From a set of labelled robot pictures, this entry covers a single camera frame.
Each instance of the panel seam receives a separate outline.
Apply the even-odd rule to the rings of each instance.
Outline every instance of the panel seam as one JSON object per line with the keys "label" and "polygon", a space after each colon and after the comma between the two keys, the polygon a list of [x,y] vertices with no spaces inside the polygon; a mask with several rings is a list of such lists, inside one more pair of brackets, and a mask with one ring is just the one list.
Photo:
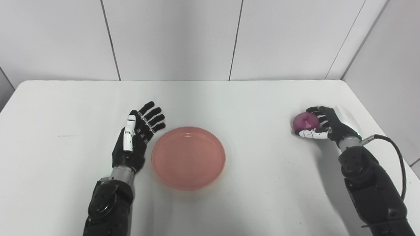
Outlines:
{"label": "panel seam", "polygon": [[362,43],[360,44],[359,48],[357,49],[356,53],[354,54],[354,56],[353,56],[352,60],[350,61],[349,65],[347,66],[346,70],[344,71],[343,76],[341,77],[341,80],[343,80],[343,79],[344,79],[344,76],[345,76],[345,75],[347,74],[347,72],[349,71],[350,66],[351,66],[351,65],[353,64],[353,62],[355,61],[355,59],[356,59],[357,55],[359,55],[360,50],[362,49],[363,45],[365,45],[366,40],[368,39],[369,35],[372,33],[373,28],[375,27],[375,25],[377,24],[377,22],[378,22],[379,18],[382,16],[383,12],[385,11],[385,8],[386,8],[386,6],[388,5],[389,1],[390,1],[390,0],[387,0],[387,1],[385,2],[385,4],[383,5],[381,12],[380,12],[380,13],[378,14],[378,16],[376,17],[375,21],[373,22],[372,26],[370,27],[369,31],[367,32],[366,37],[363,39]]}
{"label": "panel seam", "polygon": [[236,36],[235,36],[235,44],[234,44],[234,52],[232,54],[232,62],[231,62],[231,69],[229,71],[229,80],[231,80],[232,75],[232,67],[234,65],[234,58],[235,58],[235,50],[236,50],[236,42],[238,41],[238,32],[239,32],[239,24],[241,23],[241,15],[242,15],[242,6],[244,5],[244,0],[241,1],[241,9],[239,10],[239,19],[238,19],[238,27],[236,28]]}
{"label": "panel seam", "polygon": [[357,13],[356,18],[354,19],[353,24],[352,24],[352,26],[350,27],[349,32],[347,32],[346,38],[344,39],[343,43],[341,44],[341,47],[340,47],[339,51],[337,52],[337,55],[336,55],[336,57],[334,58],[333,63],[331,64],[330,68],[328,69],[328,72],[327,72],[327,74],[325,75],[325,78],[324,78],[324,79],[327,79],[327,76],[328,76],[328,74],[330,73],[331,68],[333,67],[333,65],[334,65],[335,61],[337,60],[337,57],[338,57],[338,55],[340,54],[340,51],[341,51],[341,49],[343,48],[344,43],[345,43],[345,42],[346,42],[346,40],[347,40],[347,37],[349,36],[350,32],[352,31],[352,28],[353,28],[354,24],[356,23],[357,18],[359,17],[360,12],[362,11],[363,7],[365,6],[366,1],[367,1],[367,0],[365,0],[365,1],[363,2],[362,7],[359,9],[359,12]]}
{"label": "panel seam", "polygon": [[4,75],[7,82],[9,82],[10,86],[12,86],[13,91],[16,91],[15,87],[13,86],[12,82],[10,82],[9,78],[7,77],[6,73],[4,73],[4,70],[1,68],[1,66],[0,66],[0,72]]}
{"label": "panel seam", "polygon": [[118,69],[117,57],[115,56],[114,44],[112,43],[112,37],[111,37],[111,32],[109,30],[108,19],[106,17],[104,2],[103,0],[100,0],[100,1],[101,1],[102,12],[104,14],[106,30],[108,31],[109,42],[111,44],[112,55],[114,57],[115,68],[117,69],[118,80],[121,81],[120,70]]}

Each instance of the red onion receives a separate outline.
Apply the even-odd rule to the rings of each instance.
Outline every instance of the red onion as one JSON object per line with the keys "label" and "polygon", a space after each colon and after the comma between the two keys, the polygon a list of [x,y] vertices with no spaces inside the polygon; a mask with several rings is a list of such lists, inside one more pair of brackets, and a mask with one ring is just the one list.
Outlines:
{"label": "red onion", "polygon": [[318,117],[309,112],[298,114],[293,120],[293,129],[313,129],[319,126]]}

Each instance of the silver wrist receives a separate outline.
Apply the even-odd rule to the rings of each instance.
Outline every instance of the silver wrist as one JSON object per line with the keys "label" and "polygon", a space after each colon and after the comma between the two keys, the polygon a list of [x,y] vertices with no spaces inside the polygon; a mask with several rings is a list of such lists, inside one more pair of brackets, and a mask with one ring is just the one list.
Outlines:
{"label": "silver wrist", "polygon": [[134,179],[134,170],[125,165],[116,165],[112,169],[109,179],[120,180],[131,185]]}
{"label": "silver wrist", "polygon": [[362,143],[360,139],[358,139],[355,136],[345,137],[343,140],[339,142],[339,148],[341,152],[344,152],[349,147],[361,146],[361,145]]}

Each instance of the cable connector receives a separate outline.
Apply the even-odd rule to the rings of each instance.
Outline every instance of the cable connector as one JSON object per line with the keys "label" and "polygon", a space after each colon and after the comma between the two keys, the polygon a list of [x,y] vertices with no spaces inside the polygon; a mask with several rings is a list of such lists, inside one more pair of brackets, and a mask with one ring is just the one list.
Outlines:
{"label": "cable connector", "polygon": [[374,139],[375,139],[375,135],[370,135],[366,139],[362,140],[360,143],[362,144],[362,146],[365,146],[366,144],[372,142]]}

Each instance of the black forearm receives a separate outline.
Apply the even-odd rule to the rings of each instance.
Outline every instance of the black forearm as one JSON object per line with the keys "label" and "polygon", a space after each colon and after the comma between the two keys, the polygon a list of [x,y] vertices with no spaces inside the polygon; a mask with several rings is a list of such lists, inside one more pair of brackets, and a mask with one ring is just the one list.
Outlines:
{"label": "black forearm", "polygon": [[98,181],[88,208],[83,236],[127,236],[134,195],[131,170],[115,167],[109,178]]}
{"label": "black forearm", "polygon": [[407,208],[391,178],[361,145],[342,148],[339,157],[347,190],[374,236],[414,236]]}

